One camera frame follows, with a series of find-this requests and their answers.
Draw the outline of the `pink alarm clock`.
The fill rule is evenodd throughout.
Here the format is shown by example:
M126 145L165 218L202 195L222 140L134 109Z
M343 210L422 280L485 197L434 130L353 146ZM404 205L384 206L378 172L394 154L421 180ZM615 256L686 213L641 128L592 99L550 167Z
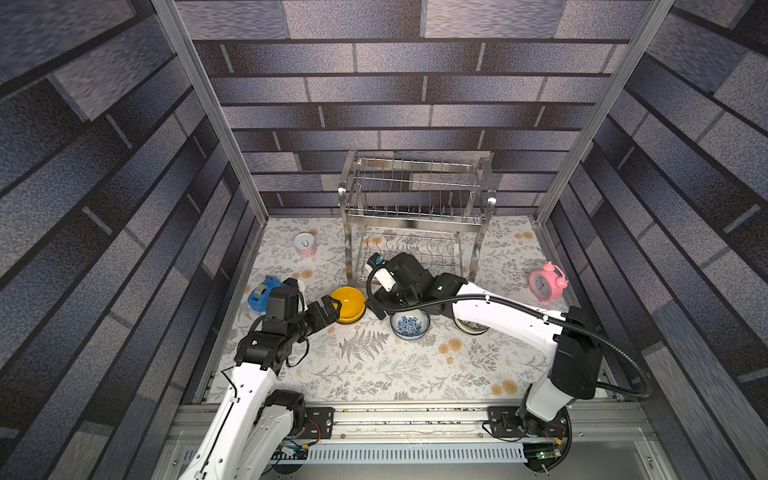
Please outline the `pink alarm clock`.
M531 272L528 277L529 290L542 302L560 298L568 286L569 281L564 271L551 261Z

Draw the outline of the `pink white cup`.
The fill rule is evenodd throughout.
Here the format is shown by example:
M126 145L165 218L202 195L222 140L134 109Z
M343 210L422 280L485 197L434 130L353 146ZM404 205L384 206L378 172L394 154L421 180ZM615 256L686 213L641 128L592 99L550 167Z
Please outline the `pink white cup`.
M294 246L302 257L312 257L316 254L317 243L315 236L310 232L301 232L294 237Z

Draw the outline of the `aluminium front rail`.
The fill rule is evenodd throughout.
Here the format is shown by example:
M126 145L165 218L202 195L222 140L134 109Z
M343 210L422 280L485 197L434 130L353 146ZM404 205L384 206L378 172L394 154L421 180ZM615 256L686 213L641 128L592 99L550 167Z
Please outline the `aluminium front rail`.
M486 402L316 402L313 408L334 410L331 443L470 443L490 439L481 424L488 409L502 400ZM581 441L654 440L656 432L637 403L597 399L568 408L571 432Z

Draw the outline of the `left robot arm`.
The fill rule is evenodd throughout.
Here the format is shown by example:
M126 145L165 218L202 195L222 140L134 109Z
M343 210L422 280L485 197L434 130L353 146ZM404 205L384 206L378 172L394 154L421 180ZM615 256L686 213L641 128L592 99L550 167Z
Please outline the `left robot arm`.
M296 283L274 288L266 312L238 343L223 372L229 389L183 479L258 479L283 440L305 424L298 392L275 387L293 346L336 323L342 303L330 296L306 304Z

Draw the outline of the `blue tape dispenser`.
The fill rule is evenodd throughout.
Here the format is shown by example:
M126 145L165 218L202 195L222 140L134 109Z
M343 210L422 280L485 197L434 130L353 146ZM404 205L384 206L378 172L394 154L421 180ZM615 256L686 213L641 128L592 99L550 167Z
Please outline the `blue tape dispenser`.
M282 284L276 277L265 276L264 280L253 288L248 296L247 303L249 307L258 313L265 313L269 296L274 288Z

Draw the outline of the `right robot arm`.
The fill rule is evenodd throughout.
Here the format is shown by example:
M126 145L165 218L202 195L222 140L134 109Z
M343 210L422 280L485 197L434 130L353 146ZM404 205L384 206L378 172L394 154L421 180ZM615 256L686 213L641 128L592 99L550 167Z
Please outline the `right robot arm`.
M390 260L375 253L366 272L367 303L380 318L423 310L479 324L543 353L550 366L526 391L517 411L521 421L552 421L566 406L595 397L603 352L578 308L558 312L521 304L452 273L434 276L407 253Z

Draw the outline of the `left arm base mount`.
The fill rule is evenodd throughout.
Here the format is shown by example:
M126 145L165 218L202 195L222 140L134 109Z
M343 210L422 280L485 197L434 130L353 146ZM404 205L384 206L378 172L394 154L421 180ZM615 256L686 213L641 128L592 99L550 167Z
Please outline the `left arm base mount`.
M308 407L304 423L294 426L288 439L298 443L313 443L332 437L335 409L332 407Z

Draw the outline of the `dark floral bowl stack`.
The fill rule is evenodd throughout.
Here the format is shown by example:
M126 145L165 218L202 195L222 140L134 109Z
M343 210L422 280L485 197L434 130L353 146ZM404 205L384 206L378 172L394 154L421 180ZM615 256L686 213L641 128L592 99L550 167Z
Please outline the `dark floral bowl stack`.
M483 335L489 330L487 326L476 322L455 319L454 323L459 330L472 336Z

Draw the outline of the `stainless steel dish rack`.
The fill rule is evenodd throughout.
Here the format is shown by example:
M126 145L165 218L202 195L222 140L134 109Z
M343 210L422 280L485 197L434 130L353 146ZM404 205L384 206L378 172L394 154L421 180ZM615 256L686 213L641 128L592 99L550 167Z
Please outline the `stainless steel dish rack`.
M348 283L364 283L365 262L374 253L408 253L434 275L475 279L497 185L488 155L454 160L348 152L337 188Z

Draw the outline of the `floral tablecloth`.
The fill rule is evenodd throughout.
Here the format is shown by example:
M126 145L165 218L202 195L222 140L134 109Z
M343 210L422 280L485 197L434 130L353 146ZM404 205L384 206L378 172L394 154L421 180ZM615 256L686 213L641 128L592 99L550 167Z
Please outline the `floral tablecloth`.
M314 256L301 256L294 238L309 232ZM266 227L237 317L203 402L219 403L228 388L221 370L233 365L239 340L257 318L247 303L265 275L299 280L309 302L346 284L344 232L338 218L273 218ZM525 217L496 217L484 238L476 280L495 295L540 305L528 274L545 255ZM308 356L283 368L278 388L303 392L308 401L434 401L520 398L550 360L539 350L497 331L471 336L453 320L432 316L416 341L397 337L389 320L370 313L353 324L335 324L309 338Z

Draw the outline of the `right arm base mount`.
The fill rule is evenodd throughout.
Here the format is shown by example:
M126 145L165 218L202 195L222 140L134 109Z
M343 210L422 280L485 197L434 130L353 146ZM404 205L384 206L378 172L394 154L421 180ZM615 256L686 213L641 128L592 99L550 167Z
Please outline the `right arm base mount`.
M533 415L518 413L518 406L491 406L487 408L487 429L495 438L557 438L565 439L570 433L570 420L566 408L552 421L545 422Z

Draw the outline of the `blue white patterned bowl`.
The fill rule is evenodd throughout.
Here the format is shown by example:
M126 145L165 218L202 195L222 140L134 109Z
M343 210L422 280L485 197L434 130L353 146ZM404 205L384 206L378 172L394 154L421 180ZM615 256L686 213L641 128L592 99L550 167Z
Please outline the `blue white patterned bowl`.
M431 325L431 318L424 310L410 310L394 313L390 317L390 326L394 334L402 340L415 341L426 335Z

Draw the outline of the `yellow bowl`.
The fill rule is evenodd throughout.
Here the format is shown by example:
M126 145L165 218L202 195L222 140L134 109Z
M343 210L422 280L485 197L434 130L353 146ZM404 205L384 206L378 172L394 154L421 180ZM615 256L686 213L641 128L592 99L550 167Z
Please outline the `yellow bowl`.
M331 294L331 297L341 303L338 320L341 324L357 322L366 311L365 297L360 290L354 287L340 287Z

